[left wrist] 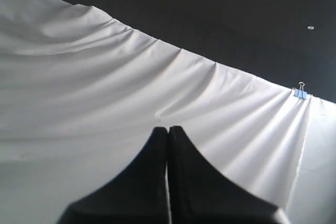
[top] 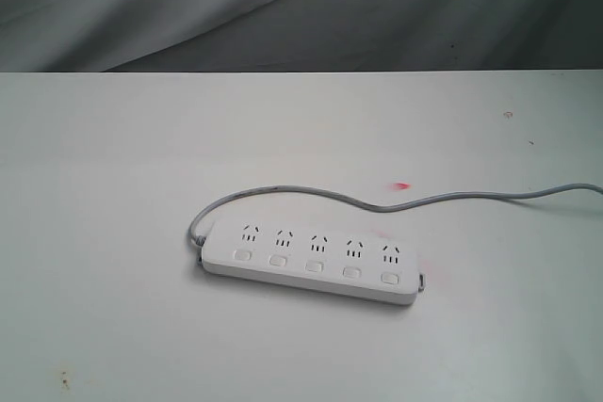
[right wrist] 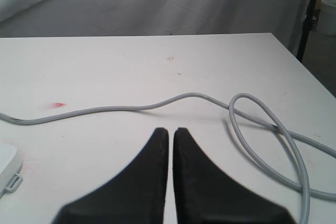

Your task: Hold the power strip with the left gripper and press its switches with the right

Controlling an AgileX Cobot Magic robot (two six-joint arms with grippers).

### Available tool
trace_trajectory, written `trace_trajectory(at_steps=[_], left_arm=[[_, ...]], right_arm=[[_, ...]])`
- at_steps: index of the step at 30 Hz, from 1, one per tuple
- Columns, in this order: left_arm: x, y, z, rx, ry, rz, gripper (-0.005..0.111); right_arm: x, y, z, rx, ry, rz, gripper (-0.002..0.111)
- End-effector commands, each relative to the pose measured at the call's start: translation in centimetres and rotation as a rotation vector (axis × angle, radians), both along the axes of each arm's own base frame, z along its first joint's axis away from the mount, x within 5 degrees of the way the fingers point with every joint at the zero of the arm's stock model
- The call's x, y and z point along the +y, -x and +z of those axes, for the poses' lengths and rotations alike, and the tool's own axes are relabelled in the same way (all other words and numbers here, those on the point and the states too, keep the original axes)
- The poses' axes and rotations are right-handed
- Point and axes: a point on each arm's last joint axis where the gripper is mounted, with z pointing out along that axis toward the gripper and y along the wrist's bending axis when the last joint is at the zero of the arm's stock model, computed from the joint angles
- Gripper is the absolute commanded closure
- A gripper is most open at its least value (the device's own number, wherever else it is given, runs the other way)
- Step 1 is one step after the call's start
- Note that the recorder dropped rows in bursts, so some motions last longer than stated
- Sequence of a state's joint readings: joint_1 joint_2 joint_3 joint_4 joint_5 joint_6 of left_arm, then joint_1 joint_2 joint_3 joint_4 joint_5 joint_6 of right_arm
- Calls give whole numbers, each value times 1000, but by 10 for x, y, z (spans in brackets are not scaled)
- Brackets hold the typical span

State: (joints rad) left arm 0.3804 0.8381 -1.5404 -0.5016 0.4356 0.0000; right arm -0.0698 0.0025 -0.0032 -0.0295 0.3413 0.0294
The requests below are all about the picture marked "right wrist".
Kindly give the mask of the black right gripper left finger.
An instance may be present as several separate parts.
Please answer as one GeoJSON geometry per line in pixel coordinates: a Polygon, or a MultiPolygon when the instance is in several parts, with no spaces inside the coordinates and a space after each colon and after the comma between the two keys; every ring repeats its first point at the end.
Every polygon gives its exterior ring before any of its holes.
{"type": "Polygon", "coordinates": [[[163,223],[169,166],[169,134],[156,128],[118,175],[64,205],[53,223],[163,223]]]}

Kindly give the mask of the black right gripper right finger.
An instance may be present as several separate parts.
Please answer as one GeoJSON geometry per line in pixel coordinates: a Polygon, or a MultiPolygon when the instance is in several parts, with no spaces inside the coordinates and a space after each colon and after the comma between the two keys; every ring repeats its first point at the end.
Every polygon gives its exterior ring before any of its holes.
{"type": "Polygon", "coordinates": [[[173,143],[178,223],[294,223],[289,211],[245,188],[219,169],[186,128],[173,143]]]}

